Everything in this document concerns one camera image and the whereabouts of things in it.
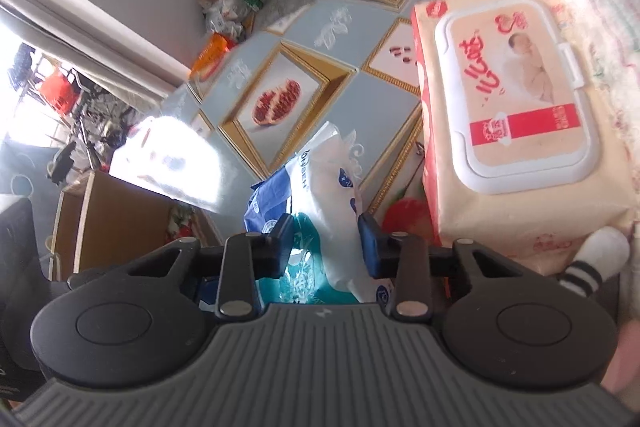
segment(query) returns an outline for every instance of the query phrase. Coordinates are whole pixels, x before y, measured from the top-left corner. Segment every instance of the open cardboard box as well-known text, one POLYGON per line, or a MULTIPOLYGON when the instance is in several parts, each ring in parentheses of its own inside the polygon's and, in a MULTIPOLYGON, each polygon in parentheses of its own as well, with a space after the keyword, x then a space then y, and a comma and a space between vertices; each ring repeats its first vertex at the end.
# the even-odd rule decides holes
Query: open cardboard box
MULTIPOLYGON (((126 263, 166 242, 175 200, 132 185, 104 172, 91 171, 60 194, 51 251, 60 259, 61 279, 95 267, 126 263)), ((208 245, 219 244, 196 210, 199 228, 208 245)), ((49 263, 49 279, 56 273, 49 263)))

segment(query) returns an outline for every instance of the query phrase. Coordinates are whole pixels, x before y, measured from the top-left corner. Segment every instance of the blue and white tissue package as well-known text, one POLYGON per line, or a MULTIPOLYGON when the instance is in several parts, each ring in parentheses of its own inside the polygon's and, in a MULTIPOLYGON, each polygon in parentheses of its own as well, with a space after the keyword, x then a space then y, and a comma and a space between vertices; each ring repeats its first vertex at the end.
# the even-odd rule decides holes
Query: blue and white tissue package
POLYGON ((325 123, 285 166, 253 187, 244 214, 248 232, 269 232, 285 212, 296 220, 286 273, 258 282, 265 303, 388 300, 391 282, 372 279, 362 257, 362 200, 350 165, 340 132, 325 123))

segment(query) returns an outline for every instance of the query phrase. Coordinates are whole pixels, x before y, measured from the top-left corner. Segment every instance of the white plastic lid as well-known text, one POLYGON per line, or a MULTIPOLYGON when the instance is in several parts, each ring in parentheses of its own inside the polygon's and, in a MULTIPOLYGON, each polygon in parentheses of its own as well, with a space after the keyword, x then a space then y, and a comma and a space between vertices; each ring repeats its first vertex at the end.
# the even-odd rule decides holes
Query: white plastic lid
POLYGON ((454 10, 438 22, 435 41, 463 184, 502 194, 590 174, 600 147, 584 78, 543 4, 454 10))

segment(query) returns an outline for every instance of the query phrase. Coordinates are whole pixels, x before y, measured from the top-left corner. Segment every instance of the striped sock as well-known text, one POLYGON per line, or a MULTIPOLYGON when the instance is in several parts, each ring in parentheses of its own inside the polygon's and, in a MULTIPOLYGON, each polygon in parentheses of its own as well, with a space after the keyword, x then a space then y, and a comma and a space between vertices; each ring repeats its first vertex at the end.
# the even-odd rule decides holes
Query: striped sock
POLYGON ((618 274, 628 258, 625 235, 613 227, 604 227, 587 238, 559 282, 568 290, 588 297, 609 277, 618 274))

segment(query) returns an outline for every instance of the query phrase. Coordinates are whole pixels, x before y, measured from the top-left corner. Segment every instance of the blue logo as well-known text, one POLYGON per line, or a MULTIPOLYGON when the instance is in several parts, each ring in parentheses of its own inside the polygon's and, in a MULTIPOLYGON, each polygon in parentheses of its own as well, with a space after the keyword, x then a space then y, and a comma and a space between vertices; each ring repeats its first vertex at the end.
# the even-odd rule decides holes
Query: blue logo
POLYGON ((383 306, 386 306, 389 302, 389 290, 386 289, 386 286, 378 286, 376 290, 376 301, 383 306))
POLYGON ((345 188, 353 187, 353 182, 351 181, 351 178, 349 177, 349 175, 347 174, 347 172, 344 169, 340 169, 340 175, 338 176, 338 182, 340 183, 340 185, 342 185, 345 188))

